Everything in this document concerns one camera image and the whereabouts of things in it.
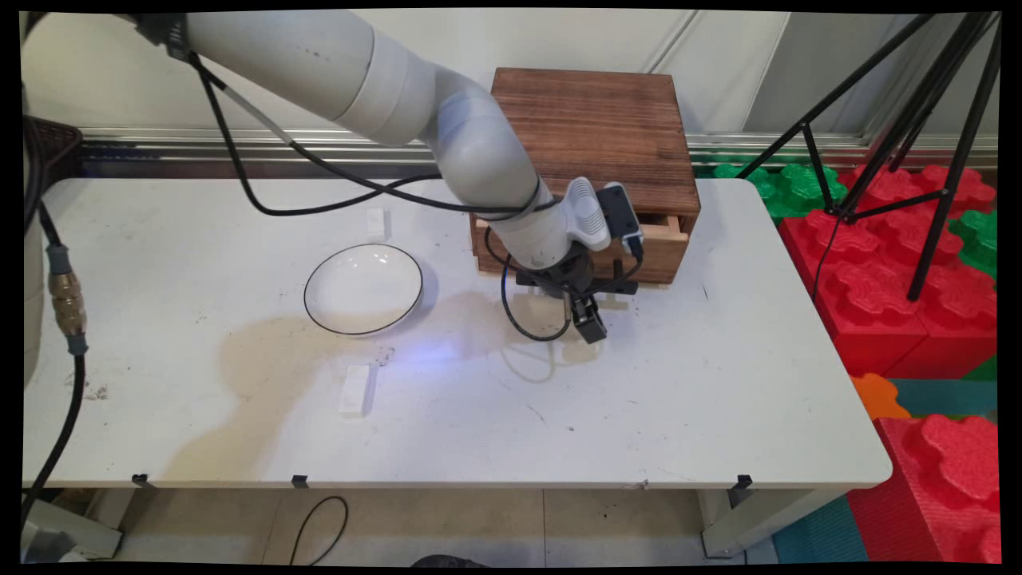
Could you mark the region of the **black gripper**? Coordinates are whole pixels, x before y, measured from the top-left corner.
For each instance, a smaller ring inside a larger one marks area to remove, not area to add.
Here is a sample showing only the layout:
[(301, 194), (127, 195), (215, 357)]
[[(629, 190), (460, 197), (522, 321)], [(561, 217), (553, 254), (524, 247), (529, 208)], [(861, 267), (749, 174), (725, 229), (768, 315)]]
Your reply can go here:
[(607, 328), (599, 313), (595, 294), (595, 268), (590, 251), (572, 244), (559, 263), (537, 272), (537, 287), (544, 294), (562, 299), (564, 320), (572, 321), (586, 343), (606, 339)]

